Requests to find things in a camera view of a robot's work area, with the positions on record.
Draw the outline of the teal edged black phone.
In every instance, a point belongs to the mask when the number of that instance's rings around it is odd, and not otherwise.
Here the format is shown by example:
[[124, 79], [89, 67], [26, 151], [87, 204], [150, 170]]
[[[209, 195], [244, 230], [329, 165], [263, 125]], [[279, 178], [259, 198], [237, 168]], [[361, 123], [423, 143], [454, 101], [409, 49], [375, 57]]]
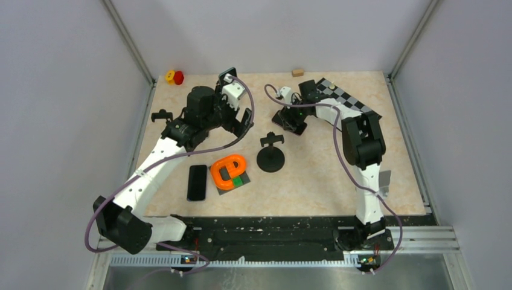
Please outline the teal edged black phone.
[[220, 87], [228, 85], [234, 81], [233, 77], [237, 77], [237, 70], [235, 67], [228, 68], [226, 71], [221, 72], [218, 77]]

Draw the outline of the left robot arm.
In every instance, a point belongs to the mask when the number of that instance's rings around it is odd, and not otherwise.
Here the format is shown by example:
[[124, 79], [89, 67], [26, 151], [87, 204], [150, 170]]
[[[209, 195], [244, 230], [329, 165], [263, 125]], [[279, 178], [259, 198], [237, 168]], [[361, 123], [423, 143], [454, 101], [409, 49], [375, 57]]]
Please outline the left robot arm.
[[193, 244], [194, 234], [172, 216], [145, 217], [146, 207], [165, 180], [189, 156], [213, 153], [238, 143], [254, 125], [254, 98], [240, 80], [217, 82], [215, 88], [195, 86], [178, 117], [160, 110], [152, 119], [164, 119], [165, 128], [154, 148], [131, 177], [110, 196], [99, 196], [84, 237], [93, 253], [106, 251], [89, 243], [92, 226], [100, 236], [130, 254], [150, 243], [171, 241], [180, 250]]

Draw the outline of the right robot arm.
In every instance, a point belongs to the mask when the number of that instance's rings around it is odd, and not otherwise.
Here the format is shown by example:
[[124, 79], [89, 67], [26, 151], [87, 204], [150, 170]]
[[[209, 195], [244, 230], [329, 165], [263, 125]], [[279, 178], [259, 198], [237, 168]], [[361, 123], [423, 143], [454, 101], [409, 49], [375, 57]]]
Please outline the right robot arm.
[[380, 165], [386, 145], [380, 128], [381, 116], [334, 84], [309, 80], [299, 84], [299, 93], [290, 87], [277, 91], [277, 99], [286, 105], [273, 121], [284, 130], [301, 135], [305, 119], [314, 116], [341, 132], [343, 168], [353, 168], [350, 175], [357, 193], [354, 237], [341, 243], [346, 249], [370, 249], [385, 233], [386, 221], [381, 209]]

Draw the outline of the black phone with purple edge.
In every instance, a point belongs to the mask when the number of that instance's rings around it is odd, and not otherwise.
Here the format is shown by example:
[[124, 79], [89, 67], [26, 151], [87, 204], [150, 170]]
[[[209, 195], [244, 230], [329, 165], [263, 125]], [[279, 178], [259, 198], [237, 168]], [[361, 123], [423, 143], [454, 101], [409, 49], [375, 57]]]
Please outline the black phone with purple edge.
[[297, 136], [301, 136], [307, 128], [307, 123], [297, 117], [278, 111], [272, 117], [272, 122], [281, 127], [284, 131], [291, 132]]

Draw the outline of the black phone stand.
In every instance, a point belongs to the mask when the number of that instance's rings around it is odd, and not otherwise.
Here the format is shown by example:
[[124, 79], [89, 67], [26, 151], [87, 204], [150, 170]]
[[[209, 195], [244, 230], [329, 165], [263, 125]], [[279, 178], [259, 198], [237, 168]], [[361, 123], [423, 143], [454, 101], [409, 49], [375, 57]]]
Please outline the black phone stand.
[[275, 143], [284, 143], [283, 135], [268, 132], [260, 139], [262, 149], [257, 154], [258, 167], [267, 173], [275, 173], [281, 170], [285, 163], [285, 156], [281, 149], [274, 146]]
[[160, 109], [158, 112], [152, 112], [150, 119], [152, 123], [154, 123], [156, 120], [172, 121], [173, 113], [167, 112], [165, 109]]

